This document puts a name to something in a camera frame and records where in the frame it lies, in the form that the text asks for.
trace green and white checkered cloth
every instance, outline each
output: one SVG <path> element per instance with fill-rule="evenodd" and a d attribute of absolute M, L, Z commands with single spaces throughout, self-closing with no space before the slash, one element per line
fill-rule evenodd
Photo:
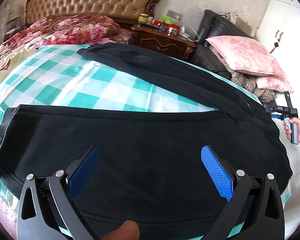
<path fill-rule="evenodd" d="M 217 111 L 76 53 L 86 47 L 43 46 L 16 67 L 0 84 L 0 124 L 5 110 L 20 104 L 139 112 Z M 211 74 L 259 102 L 247 90 Z M 286 191 L 282 194 L 284 203 L 291 195 L 289 187 Z M 18 199 L 1 180 L 0 196 L 17 210 Z"/>

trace black leather chair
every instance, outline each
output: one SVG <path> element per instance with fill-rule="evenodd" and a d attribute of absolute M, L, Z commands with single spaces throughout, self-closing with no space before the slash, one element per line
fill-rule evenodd
<path fill-rule="evenodd" d="M 243 37 L 249 36 L 234 26 L 226 18 L 211 10 L 204 11 L 204 15 L 198 30 L 198 35 L 199 41 L 196 42 L 197 49 L 194 51 L 189 62 L 223 76 L 226 79 L 230 79 L 230 73 L 226 70 L 218 58 L 210 51 L 208 48 L 209 43 L 205 39 L 222 35 Z"/>

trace silver bolt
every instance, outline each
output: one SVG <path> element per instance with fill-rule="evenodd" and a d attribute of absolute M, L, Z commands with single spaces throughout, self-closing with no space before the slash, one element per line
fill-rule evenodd
<path fill-rule="evenodd" d="M 237 175 L 243 177 L 245 175 L 243 170 L 237 170 Z"/>
<path fill-rule="evenodd" d="M 63 171 L 63 170 L 59 170 L 56 172 L 57 177 L 61 177 L 61 176 L 63 176 L 63 174 L 65 174 L 65 171 Z"/>
<path fill-rule="evenodd" d="M 268 173 L 267 176 L 268 176 L 268 179 L 274 179 L 274 175 L 271 173 Z"/>
<path fill-rule="evenodd" d="M 31 174 L 28 174 L 28 176 L 27 176 L 27 180 L 31 180 L 31 179 L 33 179 L 33 177 L 34 177 L 34 175 L 31 173 Z"/>

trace floral blanket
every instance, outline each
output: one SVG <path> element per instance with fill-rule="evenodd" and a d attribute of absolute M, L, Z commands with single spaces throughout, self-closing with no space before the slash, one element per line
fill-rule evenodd
<path fill-rule="evenodd" d="M 50 15 L 12 36 L 0 46 L 0 60 L 24 45 L 127 43 L 131 32 L 121 29 L 111 18 L 103 15 Z"/>

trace power outlet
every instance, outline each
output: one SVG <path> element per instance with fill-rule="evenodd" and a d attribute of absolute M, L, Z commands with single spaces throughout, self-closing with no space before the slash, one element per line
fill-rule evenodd
<path fill-rule="evenodd" d="M 167 16 L 171 17 L 172 19 L 181 21 L 182 17 L 183 17 L 183 14 L 172 11 L 172 10 L 168 10 Z"/>

